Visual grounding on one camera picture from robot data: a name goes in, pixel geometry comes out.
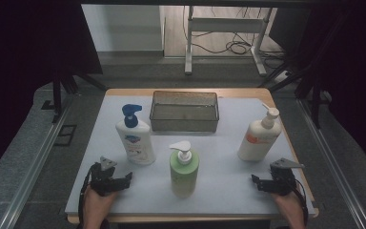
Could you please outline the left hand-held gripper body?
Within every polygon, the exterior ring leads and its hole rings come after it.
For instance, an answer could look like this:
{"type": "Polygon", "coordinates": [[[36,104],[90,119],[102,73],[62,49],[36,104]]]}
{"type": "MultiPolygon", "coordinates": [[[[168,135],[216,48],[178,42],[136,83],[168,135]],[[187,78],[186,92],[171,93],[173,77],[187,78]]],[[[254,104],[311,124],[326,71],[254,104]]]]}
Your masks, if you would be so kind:
{"type": "Polygon", "coordinates": [[[115,161],[101,156],[100,161],[95,162],[91,167],[90,185],[101,197],[124,189],[124,179],[113,177],[115,165],[115,161]]]}

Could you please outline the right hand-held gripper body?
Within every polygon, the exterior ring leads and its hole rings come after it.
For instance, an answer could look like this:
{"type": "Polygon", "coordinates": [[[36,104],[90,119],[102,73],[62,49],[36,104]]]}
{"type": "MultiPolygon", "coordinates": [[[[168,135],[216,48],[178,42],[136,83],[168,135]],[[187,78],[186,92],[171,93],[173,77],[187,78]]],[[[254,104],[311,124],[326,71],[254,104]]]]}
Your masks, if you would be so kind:
{"type": "Polygon", "coordinates": [[[273,178],[273,187],[271,193],[286,196],[296,188],[296,179],[293,169],[303,169],[304,165],[291,161],[287,158],[281,158],[271,163],[271,175],[273,178]]]}

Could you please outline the white bottle with blue pump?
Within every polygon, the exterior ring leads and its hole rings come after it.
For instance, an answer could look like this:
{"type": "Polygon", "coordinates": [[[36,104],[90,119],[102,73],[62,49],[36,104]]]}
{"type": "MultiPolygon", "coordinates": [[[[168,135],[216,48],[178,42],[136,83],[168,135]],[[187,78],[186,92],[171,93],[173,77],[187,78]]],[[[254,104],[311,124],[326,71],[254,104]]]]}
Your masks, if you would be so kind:
{"type": "Polygon", "coordinates": [[[149,165],[155,162],[155,154],[151,142],[150,126],[135,115],[141,110],[140,105],[124,105],[122,107],[124,119],[119,121],[115,128],[128,160],[135,164],[149,165]]]}

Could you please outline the cream pump bottle orange label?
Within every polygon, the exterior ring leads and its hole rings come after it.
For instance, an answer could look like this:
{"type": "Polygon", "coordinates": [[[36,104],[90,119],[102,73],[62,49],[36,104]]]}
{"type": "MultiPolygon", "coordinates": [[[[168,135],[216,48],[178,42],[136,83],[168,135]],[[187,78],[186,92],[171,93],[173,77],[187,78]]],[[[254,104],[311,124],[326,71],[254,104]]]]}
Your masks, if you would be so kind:
{"type": "Polygon", "coordinates": [[[260,161],[270,151],[281,134],[281,126],[276,120],[279,110],[264,104],[266,115],[249,124],[248,130],[238,149],[237,155],[245,161],[260,161]]]}

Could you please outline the green bottle with white pump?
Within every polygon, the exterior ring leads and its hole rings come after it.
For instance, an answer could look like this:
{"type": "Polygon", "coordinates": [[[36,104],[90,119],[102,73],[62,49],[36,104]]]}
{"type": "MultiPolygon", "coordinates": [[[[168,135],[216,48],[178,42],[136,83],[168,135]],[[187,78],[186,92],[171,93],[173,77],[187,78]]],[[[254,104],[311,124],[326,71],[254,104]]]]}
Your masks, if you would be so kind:
{"type": "Polygon", "coordinates": [[[183,140],[170,145],[170,171],[173,193],[180,198],[189,197],[195,189],[199,169],[199,155],[192,144],[183,140]]]}

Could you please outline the grey metal mesh basket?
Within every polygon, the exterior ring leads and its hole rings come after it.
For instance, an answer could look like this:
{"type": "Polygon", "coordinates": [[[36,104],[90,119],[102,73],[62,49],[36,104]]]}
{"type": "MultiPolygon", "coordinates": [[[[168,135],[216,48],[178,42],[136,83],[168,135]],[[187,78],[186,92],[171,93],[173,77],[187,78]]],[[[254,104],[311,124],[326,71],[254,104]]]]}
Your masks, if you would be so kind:
{"type": "Polygon", "coordinates": [[[155,91],[150,121],[155,132],[214,133],[219,121],[217,94],[155,91]]]}

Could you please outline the person's left hand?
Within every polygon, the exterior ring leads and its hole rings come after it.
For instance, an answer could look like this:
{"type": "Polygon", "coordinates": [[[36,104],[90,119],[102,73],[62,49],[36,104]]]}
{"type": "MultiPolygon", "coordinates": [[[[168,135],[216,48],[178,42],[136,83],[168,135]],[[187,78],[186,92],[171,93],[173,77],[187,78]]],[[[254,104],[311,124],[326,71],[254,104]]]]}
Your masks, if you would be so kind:
{"type": "Polygon", "coordinates": [[[91,186],[87,187],[84,197],[83,218],[85,222],[102,221],[110,212],[117,192],[107,196],[98,195],[91,186]]]}

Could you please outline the person's right hand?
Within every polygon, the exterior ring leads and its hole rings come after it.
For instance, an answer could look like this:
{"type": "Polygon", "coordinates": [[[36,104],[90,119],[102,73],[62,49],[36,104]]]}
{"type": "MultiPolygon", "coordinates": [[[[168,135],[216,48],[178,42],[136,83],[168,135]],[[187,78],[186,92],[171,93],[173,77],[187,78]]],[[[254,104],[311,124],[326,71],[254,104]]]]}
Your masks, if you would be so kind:
{"type": "Polygon", "coordinates": [[[303,224],[301,203],[294,192],[287,196],[272,194],[272,198],[283,218],[292,224],[303,224]]]}

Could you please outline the light blue table mat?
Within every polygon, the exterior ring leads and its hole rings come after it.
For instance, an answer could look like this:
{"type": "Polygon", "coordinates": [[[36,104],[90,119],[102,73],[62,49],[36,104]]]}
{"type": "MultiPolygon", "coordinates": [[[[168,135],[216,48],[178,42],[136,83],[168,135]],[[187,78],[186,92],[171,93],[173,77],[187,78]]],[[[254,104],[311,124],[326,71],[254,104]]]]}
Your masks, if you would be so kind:
{"type": "Polygon", "coordinates": [[[293,160],[287,137],[281,134],[270,152],[259,162],[247,162],[237,156],[248,125],[262,118],[266,109],[256,98],[220,98],[219,121],[214,133],[152,134],[156,161],[147,166],[128,161],[115,124],[124,116],[121,108],[137,104],[142,110],[136,115],[148,123],[152,99],[149,96],[107,95],[99,111],[86,153],[73,184],[65,209],[77,214],[78,199],[84,178],[101,156],[117,162],[114,175],[132,173],[129,189],[122,191],[112,207],[116,216],[266,216],[277,209],[271,196],[257,190],[251,176],[269,179],[270,164],[281,158],[293,160]],[[200,163],[193,193],[179,198],[172,191],[170,145],[188,140],[199,154],[200,163]]]}

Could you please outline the black metal stand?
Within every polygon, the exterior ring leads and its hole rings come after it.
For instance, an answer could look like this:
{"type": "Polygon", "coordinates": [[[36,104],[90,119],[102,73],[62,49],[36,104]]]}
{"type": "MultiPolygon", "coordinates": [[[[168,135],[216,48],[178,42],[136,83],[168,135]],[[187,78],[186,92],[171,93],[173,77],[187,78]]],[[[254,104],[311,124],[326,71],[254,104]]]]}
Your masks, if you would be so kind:
{"type": "Polygon", "coordinates": [[[89,76],[86,73],[76,71],[54,73],[52,81],[52,95],[53,95],[53,109],[54,109],[54,117],[52,121],[53,123],[56,123],[63,113],[61,88],[64,88],[68,94],[78,93],[78,86],[74,79],[75,75],[103,92],[105,92],[108,89],[107,86],[100,83],[99,81],[97,81],[96,79],[94,79],[93,77],[89,76]]]}
{"type": "MultiPolygon", "coordinates": [[[[283,62],[281,65],[279,65],[276,69],[274,69],[270,74],[268,74],[265,79],[262,81],[262,83],[259,85],[259,88],[264,88],[266,85],[268,85],[272,80],[275,80],[278,78],[278,76],[284,72],[287,71],[290,64],[287,62],[283,62]]],[[[295,89],[295,96],[297,98],[303,98],[306,96],[307,92],[312,92],[312,100],[310,101],[311,104],[311,120],[313,121],[314,125],[319,129],[319,106],[322,102],[320,98],[320,89],[317,83],[314,84],[314,86],[308,86],[306,84],[307,82],[307,75],[311,71],[312,67],[308,66],[302,70],[299,70],[298,72],[290,73],[288,76],[286,76],[283,80],[279,81],[278,83],[275,83],[273,86],[269,86],[268,90],[273,93],[275,91],[278,91],[287,85],[297,81],[297,79],[301,79],[301,83],[297,86],[295,89]]]]}

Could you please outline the dark curtain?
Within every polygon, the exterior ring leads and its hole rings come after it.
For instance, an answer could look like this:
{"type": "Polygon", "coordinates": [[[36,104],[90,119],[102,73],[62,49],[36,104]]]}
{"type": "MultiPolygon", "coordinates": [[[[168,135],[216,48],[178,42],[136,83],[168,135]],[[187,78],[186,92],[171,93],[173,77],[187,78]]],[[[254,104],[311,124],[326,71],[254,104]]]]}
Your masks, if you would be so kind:
{"type": "Polygon", "coordinates": [[[63,73],[101,73],[80,0],[0,0],[0,158],[34,93],[63,73]]]}
{"type": "Polygon", "coordinates": [[[270,37],[299,69],[310,68],[318,49],[339,26],[315,69],[301,77],[295,94],[311,88],[332,97],[329,109],[366,154],[366,0],[346,0],[343,9],[279,9],[270,37]]]}

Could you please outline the white cabinet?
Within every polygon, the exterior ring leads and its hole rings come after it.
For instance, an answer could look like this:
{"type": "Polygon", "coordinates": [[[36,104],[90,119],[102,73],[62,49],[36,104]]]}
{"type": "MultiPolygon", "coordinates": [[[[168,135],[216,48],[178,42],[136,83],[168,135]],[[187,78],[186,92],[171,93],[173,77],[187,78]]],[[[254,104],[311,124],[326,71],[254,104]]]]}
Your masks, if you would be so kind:
{"type": "Polygon", "coordinates": [[[160,6],[83,5],[98,52],[164,50],[164,12],[160,6]]]}

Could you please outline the aluminium floor rail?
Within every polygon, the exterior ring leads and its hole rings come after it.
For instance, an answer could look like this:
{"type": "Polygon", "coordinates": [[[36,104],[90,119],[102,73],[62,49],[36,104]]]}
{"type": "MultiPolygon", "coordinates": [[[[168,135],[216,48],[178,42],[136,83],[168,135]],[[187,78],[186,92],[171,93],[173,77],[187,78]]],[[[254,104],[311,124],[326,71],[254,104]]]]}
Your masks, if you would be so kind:
{"type": "Polygon", "coordinates": [[[296,103],[300,108],[302,115],[316,141],[320,153],[322,153],[322,156],[326,161],[328,169],[334,178],[335,184],[340,194],[345,200],[345,203],[356,223],[357,228],[366,229],[366,212],[357,198],[355,191],[352,189],[350,183],[340,169],[326,138],[324,137],[321,130],[318,129],[314,124],[311,118],[312,112],[309,110],[305,102],[298,99],[296,103]]]}
{"type": "Polygon", "coordinates": [[[67,96],[62,105],[62,114],[57,118],[57,121],[51,125],[51,128],[44,138],[44,141],[39,148],[36,156],[30,163],[30,167],[24,177],[22,178],[20,185],[10,204],[0,220],[0,229],[13,229],[16,222],[18,221],[22,210],[31,194],[32,188],[38,179],[44,164],[50,154],[51,148],[57,138],[63,123],[69,113],[71,108],[73,98],[69,95],[67,96]]]}

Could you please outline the white desk frame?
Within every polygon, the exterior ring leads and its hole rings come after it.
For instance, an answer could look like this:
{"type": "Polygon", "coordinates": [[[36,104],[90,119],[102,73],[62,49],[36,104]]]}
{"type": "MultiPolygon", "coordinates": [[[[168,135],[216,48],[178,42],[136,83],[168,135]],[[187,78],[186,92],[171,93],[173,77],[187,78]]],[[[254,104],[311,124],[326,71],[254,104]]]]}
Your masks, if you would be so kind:
{"type": "Polygon", "coordinates": [[[193,71],[193,32],[241,32],[257,34],[251,47],[254,63],[261,76],[267,72],[260,57],[260,47],[267,30],[273,9],[268,8],[263,18],[197,18],[193,17],[193,6],[189,6],[187,45],[185,52],[185,74],[193,71]]]}

